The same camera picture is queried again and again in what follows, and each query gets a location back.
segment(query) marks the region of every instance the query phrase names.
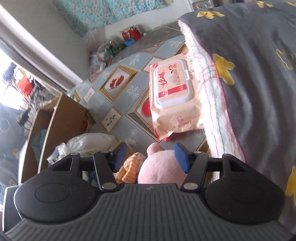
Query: brown wooden board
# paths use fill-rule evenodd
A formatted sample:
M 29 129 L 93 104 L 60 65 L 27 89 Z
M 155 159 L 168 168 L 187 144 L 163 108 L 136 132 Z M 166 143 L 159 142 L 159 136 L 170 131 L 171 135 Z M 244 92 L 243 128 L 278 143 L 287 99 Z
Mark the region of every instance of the brown wooden board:
M 35 154 L 33 149 L 31 148 L 31 144 L 35 138 L 35 136 L 39 133 L 39 131 L 43 129 L 47 129 L 52 118 L 53 109 L 52 110 L 39 110 L 35 119 L 33 121 L 33 125 L 31 127 L 29 137 L 28 137 L 28 145 L 25 154 L 25 159 L 20 161 L 19 169 L 22 172 L 19 172 L 19 180 L 21 183 L 29 180 L 31 177 L 37 174 L 38 165 L 36 163 Z
M 47 158 L 54 148 L 62 142 L 82 134 L 82 123 L 86 108 L 72 100 L 67 95 L 60 96 L 53 112 L 43 144 L 38 173 L 48 167 Z

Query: red fruit picture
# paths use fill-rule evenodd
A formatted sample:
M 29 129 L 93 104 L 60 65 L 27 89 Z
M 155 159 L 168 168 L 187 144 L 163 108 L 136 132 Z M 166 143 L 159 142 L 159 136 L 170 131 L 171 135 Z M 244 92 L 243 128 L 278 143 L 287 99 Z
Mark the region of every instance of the red fruit picture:
M 150 110 L 150 103 L 149 103 L 149 99 L 146 100 L 143 105 L 142 105 L 142 113 L 146 116 L 146 117 L 150 117 L 151 116 L 151 110 Z
M 123 80 L 124 80 L 124 76 L 123 76 L 123 75 L 121 75 L 121 76 L 118 77 L 118 78 L 114 78 L 114 79 L 111 81 L 109 87 L 110 87 L 111 89 L 114 89 L 114 88 L 118 87 L 118 86 L 123 82 Z

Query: teal floral fabric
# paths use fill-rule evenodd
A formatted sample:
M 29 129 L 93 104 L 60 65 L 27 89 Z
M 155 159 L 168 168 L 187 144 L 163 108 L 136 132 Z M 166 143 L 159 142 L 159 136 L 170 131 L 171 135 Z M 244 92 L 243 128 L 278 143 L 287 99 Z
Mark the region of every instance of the teal floral fabric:
M 165 6 L 164 0 L 53 0 L 53 3 L 80 36 L 88 30 Z

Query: baby wipes package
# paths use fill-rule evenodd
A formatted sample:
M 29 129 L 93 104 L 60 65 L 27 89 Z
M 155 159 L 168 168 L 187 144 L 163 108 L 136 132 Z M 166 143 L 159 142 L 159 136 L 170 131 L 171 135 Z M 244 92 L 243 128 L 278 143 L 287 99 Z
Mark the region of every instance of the baby wipes package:
M 153 127 L 159 139 L 174 132 L 199 129 L 201 104 L 186 54 L 150 65 L 149 99 Z

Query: blue container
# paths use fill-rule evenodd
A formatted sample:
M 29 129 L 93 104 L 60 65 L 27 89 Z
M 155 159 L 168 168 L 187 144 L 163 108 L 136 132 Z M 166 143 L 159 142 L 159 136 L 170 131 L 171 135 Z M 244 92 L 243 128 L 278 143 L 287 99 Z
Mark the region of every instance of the blue container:
M 124 45 L 125 45 L 125 46 L 131 46 L 131 45 L 134 44 L 134 42 L 135 42 L 134 39 L 129 39 L 129 40 L 127 40 L 127 41 L 124 42 Z

